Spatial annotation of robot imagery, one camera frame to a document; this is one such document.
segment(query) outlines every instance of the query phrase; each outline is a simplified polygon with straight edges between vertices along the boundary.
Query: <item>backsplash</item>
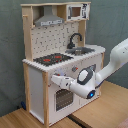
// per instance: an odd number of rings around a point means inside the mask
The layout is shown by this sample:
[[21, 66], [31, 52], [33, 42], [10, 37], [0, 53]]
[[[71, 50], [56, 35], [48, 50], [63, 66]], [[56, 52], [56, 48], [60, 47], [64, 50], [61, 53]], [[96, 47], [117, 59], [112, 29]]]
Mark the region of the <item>backsplash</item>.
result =
[[[31, 31], [33, 58], [60, 52], [67, 49], [70, 37], [78, 33], [79, 22], [70, 22], [47, 27], [35, 27]], [[78, 36], [73, 38], [78, 46]]]

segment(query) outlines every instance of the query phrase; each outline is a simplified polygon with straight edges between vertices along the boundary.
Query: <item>wooden play kitchen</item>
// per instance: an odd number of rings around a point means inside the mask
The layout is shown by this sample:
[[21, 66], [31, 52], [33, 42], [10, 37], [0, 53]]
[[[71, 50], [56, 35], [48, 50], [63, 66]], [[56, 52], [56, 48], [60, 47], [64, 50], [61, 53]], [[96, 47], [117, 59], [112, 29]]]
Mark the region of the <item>wooden play kitchen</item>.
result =
[[27, 111], [49, 127], [98, 98], [83, 99], [51, 81], [53, 74], [77, 78], [86, 67], [103, 67], [105, 49], [85, 45], [90, 2], [22, 4]]

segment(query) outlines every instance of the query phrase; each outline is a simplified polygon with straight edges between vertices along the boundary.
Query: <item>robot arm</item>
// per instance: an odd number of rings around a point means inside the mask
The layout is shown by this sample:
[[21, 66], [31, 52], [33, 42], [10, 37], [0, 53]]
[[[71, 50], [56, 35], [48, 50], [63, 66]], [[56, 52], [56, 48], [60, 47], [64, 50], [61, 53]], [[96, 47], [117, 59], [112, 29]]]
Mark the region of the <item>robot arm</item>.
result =
[[92, 67], [88, 67], [79, 73], [77, 79], [53, 75], [51, 80], [61, 89], [67, 89], [84, 99], [90, 99], [95, 95], [95, 89], [100, 87], [101, 82], [127, 62], [128, 39], [112, 49], [109, 64], [98, 73], [95, 73]]
[[96, 73], [96, 86], [128, 62], [128, 39], [115, 46], [110, 54], [109, 64]]

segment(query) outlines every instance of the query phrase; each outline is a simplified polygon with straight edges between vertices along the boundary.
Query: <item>oven window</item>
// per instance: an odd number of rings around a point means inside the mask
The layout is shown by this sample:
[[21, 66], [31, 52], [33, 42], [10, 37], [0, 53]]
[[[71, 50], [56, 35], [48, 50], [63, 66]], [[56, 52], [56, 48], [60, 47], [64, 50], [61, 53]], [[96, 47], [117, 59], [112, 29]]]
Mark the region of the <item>oven window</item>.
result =
[[56, 92], [56, 111], [70, 105], [73, 103], [73, 93], [65, 90], [65, 89], [61, 89], [59, 91]]

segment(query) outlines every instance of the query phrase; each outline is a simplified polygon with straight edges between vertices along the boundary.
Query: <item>kitchen hood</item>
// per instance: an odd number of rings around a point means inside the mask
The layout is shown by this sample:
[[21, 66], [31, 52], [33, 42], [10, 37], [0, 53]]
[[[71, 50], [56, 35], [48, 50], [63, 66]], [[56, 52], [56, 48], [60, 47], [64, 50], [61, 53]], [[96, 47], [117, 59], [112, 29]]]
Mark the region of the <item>kitchen hood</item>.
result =
[[63, 18], [53, 15], [52, 5], [42, 7], [42, 11], [44, 16], [35, 21], [36, 27], [64, 23]]

